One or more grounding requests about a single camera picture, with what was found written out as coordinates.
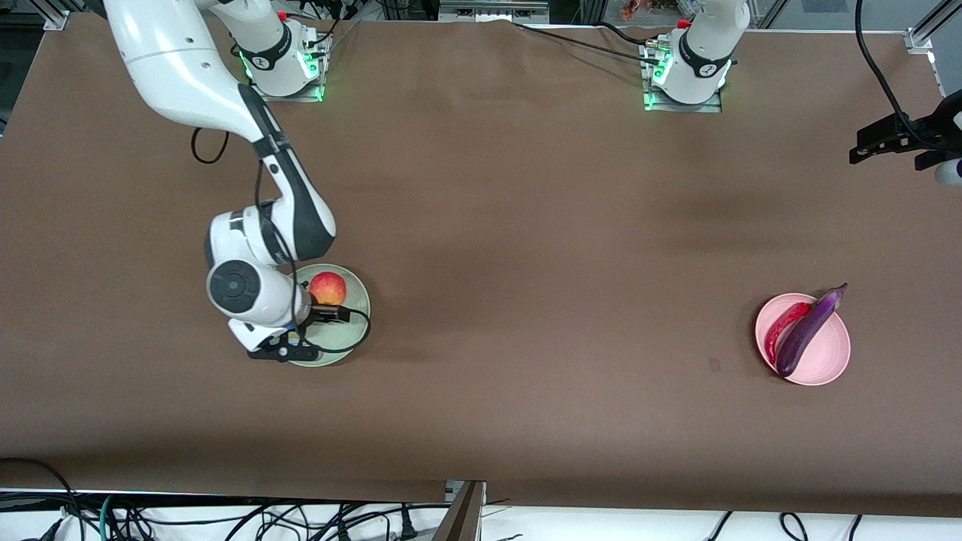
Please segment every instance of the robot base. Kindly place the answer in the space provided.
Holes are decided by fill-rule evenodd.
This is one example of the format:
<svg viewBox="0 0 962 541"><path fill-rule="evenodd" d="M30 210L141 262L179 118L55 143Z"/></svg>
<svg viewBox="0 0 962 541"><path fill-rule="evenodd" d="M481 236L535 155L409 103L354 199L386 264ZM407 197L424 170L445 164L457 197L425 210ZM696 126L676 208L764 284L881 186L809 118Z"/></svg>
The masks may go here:
<svg viewBox="0 0 962 541"><path fill-rule="evenodd" d="M315 28L310 26L304 26L303 28L305 40L317 40L317 30ZM251 77L247 60L241 57L244 63L244 72L247 75L247 80L250 82L251 88L256 90L264 101L295 101L302 103L324 101L324 83L327 80L327 68L331 60L330 51L333 41L334 37L328 36L317 45L304 50L303 65L306 70L305 72L310 73L312 77L316 73L317 77L308 81L307 85L300 91L288 96L275 96L261 90Z"/></svg>
<svg viewBox="0 0 962 541"><path fill-rule="evenodd" d="M665 55L667 54L668 38L667 34L659 36L655 47L639 45L639 54L642 58L653 58L664 63ZM722 94L718 90L715 90L715 93L712 94L712 97L709 98L708 101L695 105L679 103L669 98L664 90L661 90L652 83L655 72L659 69L663 69L663 66L642 63L642 90L645 93L646 111L676 111L683 113L722 112Z"/></svg>
<svg viewBox="0 0 962 541"><path fill-rule="evenodd" d="M347 286L347 297L343 305L360 310L370 317L370 296L367 294L367 288L354 272L344 267L328 264L309 265L297 269L297 281L307 287L311 280L322 272L334 272L340 275ZM313 322L308 325L305 336L312 344L322 348L342 349L361 340L366 329L367 322L355 314L350 322ZM272 344L261 350L252 351L249 355L253 358L277 359L278 351L281 350L283 355L280 360L302 367L322 367L340 361L353 351L352 349L342 353L324 353L308 346L298 348L295 346L298 338L297 332L291 331L273 339ZM286 348L282 341L287 341Z"/></svg>

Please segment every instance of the metal frame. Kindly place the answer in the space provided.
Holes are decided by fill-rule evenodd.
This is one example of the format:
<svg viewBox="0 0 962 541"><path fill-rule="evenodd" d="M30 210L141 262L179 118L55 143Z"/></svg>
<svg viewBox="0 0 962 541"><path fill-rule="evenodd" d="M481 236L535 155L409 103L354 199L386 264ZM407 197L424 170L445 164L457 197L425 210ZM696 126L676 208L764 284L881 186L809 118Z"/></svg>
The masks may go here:
<svg viewBox="0 0 962 541"><path fill-rule="evenodd" d="M655 73L661 75L660 70L664 68L666 54L669 51L668 35L663 34L656 40L650 40L645 45L638 46L638 53L643 59L653 58L659 61L658 65L646 62L641 63L642 67L642 93L645 96L646 111L674 111L679 113L721 113L722 112L722 92L721 89L715 90L712 97L703 103L687 104L678 103L671 99L664 90L654 84Z"/></svg>
<svg viewBox="0 0 962 541"><path fill-rule="evenodd" d="M71 13L87 10L83 0L30 0L30 3L45 21L43 30L63 30Z"/></svg>
<svg viewBox="0 0 962 541"><path fill-rule="evenodd" d="M789 0L775 0L775 3L772 4L772 8L765 13L765 16L762 17L762 20L757 25L755 25L755 28L771 28L778 16L781 15L782 10L784 10L785 6L788 5L788 2ZM753 2L752 4L755 9L758 8L757 2Z"/></svg>
<svg viewBox="0 0 962 541"><path fill-rule="evenodd" d="M582 21L596 22L601 19L605 10L608 9L608 0L581 0L580 9Z"/></svg>
<svg viewBox="0 0 962 541"><path fill-rule="evenodd" d="M962 0L942 0L932 8L931 12L904 32L905 47L914 55L925 54L932 49L932 36L949 22L959 11L962 11Z"/></svg>
<svg viewBox="0 0 962 541"><path fill-rule="evenodd" d="M441 0L439 22L484 22L508 19L524 24L547 24L547 0Z"/></svg>
<svg viewBox="0 0 962 541"><path fill-rule="evenodd" d="M481 533L481 506L485 503L487 483L450 480L447 485L448 494L456 492L457 496L444 513L441 525L431 540L477 541Z"/></svg>

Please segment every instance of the red apple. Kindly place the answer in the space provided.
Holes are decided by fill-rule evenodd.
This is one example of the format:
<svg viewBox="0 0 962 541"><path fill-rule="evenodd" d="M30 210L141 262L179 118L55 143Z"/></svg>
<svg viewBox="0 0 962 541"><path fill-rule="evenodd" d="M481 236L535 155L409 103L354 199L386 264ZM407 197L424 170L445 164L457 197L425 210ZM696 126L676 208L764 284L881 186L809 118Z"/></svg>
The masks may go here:
<svg viewBox="0 0 962 541"><path fill-rule="evenodd" d="M311 280L308 291L317 304L340 306L347 296L347 284L336 272L322 272Z"/></svg>

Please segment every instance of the table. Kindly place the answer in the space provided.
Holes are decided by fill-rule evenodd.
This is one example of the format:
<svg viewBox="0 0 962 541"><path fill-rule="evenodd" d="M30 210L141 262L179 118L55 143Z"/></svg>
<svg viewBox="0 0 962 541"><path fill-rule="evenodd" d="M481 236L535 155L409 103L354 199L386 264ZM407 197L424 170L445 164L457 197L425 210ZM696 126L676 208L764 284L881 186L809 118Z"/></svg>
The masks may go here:
<svg viewBox="0 0 962 541"><path fill-rule="evenodd" d="M926 58L869 46L931 112ZM372 296L369 341L304 369L247 359L204 293L249 145L197 164L74 16L0 142L0 451L79 488L962 514L962 193L909 156L848 165L890 111L851 34L738 57L722 114L679 115L644 111L630 60L505 22L360 24L323 103L272 107L339 221L323 261ZM754 313L843 281L848 370L775 378Z"/></svg>

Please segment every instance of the eggplant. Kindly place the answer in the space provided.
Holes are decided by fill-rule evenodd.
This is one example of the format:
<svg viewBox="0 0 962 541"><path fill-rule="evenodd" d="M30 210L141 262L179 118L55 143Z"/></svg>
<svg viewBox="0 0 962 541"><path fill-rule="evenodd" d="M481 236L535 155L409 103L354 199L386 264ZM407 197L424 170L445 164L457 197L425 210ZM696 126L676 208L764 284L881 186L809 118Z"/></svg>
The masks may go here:
<svg viewBox="0 0 962 541"><path fill-rule="evenodd" d="M788 333L785 342L782 342L781 348L778 349L778 354L775 356L775 369L778 371L778 375L782 377L792 375L795 368L798 367L798 361L805 352L805 348L812 342L812 338L818 334L822 325L842 305L842 296L845 294L847 287L848 284L842 284L833 290L828 290L815 301L815 304L812 304L812 309L808 314L805 314L795 325L795 328Z"/></svg>

